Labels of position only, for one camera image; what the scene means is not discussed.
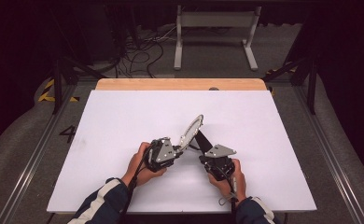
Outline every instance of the sleeve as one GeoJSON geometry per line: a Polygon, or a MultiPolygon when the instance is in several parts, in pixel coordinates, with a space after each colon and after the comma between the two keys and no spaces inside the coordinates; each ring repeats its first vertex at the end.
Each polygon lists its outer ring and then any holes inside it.
{"type": "Polygon", "coordinates": [[[86,198],[68,224],[115,224],[128,200],[127,193],[127,187],[120,179],[106,180],[105,185],[86,198]]]}
{"type": "Polygon", "coordinates": [[[237,207],[237,224],[279,224],[280,221],[274,216],[260,198],[249,197],[244,199],[237,207]]]}

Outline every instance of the wooden edge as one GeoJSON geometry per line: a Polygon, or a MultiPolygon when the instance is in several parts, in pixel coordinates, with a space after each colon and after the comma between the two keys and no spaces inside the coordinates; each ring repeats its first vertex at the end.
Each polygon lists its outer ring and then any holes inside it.
{"type": "Polygon", "coordinates": [[[266,91],[260,78],[103,78],[97,91],[266,91]]]}

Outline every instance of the hand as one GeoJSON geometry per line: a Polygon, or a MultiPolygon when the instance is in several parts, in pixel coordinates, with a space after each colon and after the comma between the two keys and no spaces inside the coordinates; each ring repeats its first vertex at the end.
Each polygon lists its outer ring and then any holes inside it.
{"type": "MultiPolygon", "coordinates": [[[[237,159],[231,159],[234,163],[234,173],[231,175],[231,183],[233,178],[235,177],[236,183],[237,183],[237,192],[236,196],[238,199],[238,202],[236,202],[236,206],[246,198],[245,190],[246,190],[246,182],[245,182],[245,176],[241,172],[241,165],[240,161],[237,159]]],[[[229,183],[227,180],[221,180],[217,181],[211,174],[208,173],[208,179],[209,182],[217,187],[222,194],[224,198],[228,198],[231,194],[231,187],[229,186],[229,183]]]]}
{"type": "MultiPolygon", "coordinates": [[[[121,180],[124,182],[124,184],[126,186],[129,186],[131,180],[133,179],[135,171],[136,171],[137,167],[139,166],[140,161],[144,157],[145,149],[147,149],[149,146],[150,146],[150,143],[147,143],[147,142],[141,143],[141,146],[139,147],[138,152],[135,153],[133,155],[132,159],[130,160],[127,172],[121,178],[121,180]]],[[[153,177],[163,175],[165,173],[165,171],[167,170],[166,168],[164,168],[164,169],[159,170],[156,173],[153,173],[153,172],[151,172],[150,170],[148,170],[146,168],[144,162],[141,165],[141,169],[143,169],[143,170],[138,174],[138,177],[137,177],[137,180],[136,180],[136,186],[141,186],[141,185],[145,184],[146,182],[148,182],[153,177]]]]}

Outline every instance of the person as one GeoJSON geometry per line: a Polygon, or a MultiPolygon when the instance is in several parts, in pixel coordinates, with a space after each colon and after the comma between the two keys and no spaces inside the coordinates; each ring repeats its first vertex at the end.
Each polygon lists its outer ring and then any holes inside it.
{"type": "MultiPolygon", "coordinates": [[[[68,224],[80,223],[117,223],[120,219],[120,212],[128,201],[128,189],[133,179],[134,173],[144,156],[145,150],[150,143],[142,143],[130,160],[127,171],[122,178],[109,178],[106,183],[94,193],[92,193],[74,214],[68,224]]],[[[245,176],[241,172],[241,164],[238,160],[232,159],[235,171],[231,177],[234,177],[237,183],[236,197],[236,223],[237,224],[262,224],[262,223],[279,223],[273,212],[257,197],[246,197],[245,176]]],[[[152,178],[162,176],[166,168],[156,173],[148,169],[143,169],[136,179],[136,186],[144,185],[152,178]]],[[[209,182],[217,187],[224,198],[230,196],[230,185],[227,180],[216,181],[215,178],[208,174],[209,182]]]]}

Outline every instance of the white board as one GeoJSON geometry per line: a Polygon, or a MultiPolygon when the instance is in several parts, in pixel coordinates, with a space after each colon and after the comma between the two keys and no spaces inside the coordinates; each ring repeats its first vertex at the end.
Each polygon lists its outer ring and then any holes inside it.
{"type": "MultiPolygon", "coordinates": [[[[247,196],[274,211],[316,210],[268,91],[92,91],[48,211],[76,212],[109,177],[124,175],[141,142],[168,136],[177,145],[200,114],[208,140],[237,151],[247,196]]],[[[199,156],[187,149],[164,176],[136,188],[129,213],[230,212],[199,156]]]]}

